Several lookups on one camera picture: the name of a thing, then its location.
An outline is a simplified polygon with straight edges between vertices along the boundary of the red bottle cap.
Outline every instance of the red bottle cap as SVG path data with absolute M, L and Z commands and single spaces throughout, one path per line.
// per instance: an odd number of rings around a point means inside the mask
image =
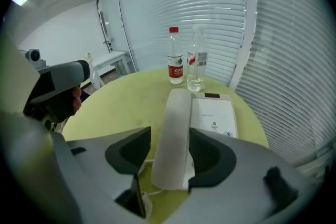
M 178 33 L 178 27 L 169 27 L 169 33 Z

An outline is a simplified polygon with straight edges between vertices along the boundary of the barcode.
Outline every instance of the barcode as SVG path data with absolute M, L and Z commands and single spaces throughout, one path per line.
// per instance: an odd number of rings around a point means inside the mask
M 198 67 L 205 66 L 205 65 L 206 65 L 206 61 L 198 62 L 197 64 Z
M 202 62 L 206 61 L 207 53 L 206 52 L 199 52 L 197 61 Z

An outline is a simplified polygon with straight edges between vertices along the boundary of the bottle label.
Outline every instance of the bottle label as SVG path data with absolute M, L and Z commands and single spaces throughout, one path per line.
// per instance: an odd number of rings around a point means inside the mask
M 197 57 L 196 53 L 192 52 L 187 52 L 187 63 L 190 66 L 205 66 L 206 65 L 206 60 L 208 58 L 208 53 L 207 52 L 198 52 Z
M 180 78 L 183 76 L 183 56 L 170 57 L 168 56 L 168 71 L 169 77 Z

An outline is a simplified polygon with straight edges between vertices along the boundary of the green tabletop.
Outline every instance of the green tabletop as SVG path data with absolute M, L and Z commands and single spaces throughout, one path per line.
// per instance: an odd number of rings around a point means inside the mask
M 170 91 L 175 88 L 186 89 L 186 82 L 171 84 L 166 69 L 137 72 L 112 81 L 82 104 L 81 109 L 65 125 L 63 135 L 67 141 L 71 141 L 151 126 L 152 142 L 147 159 L 153 159 L 165 105 Z M 235 109 L 239 139 L 268 147 L 259 120 L 233 90 L 214 79 L 206 78 L 202 92 L 229 94 Z M 158 190 L 151 184 L 151 165 L 139 179 L 141 191 Z M 150 222 L 162 223 L 187 197 L 186 191 L 163 191 L 151 196 L 153 213 Z

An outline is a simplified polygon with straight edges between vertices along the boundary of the window blind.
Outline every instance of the window blind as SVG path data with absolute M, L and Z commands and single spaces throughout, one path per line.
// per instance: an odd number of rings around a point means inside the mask
M 245 0 L 119 0 L 138 70 L 167 67 L 169 27 L 178 26 L 186 50 L 193 25 L 204 26 L 207 75 L 228 85 L 244 32 Z
M 299 164 L 336 135 L 335 18 L 326 0 L 258 0 L 249 60 L 236 92 L 269 146 Z

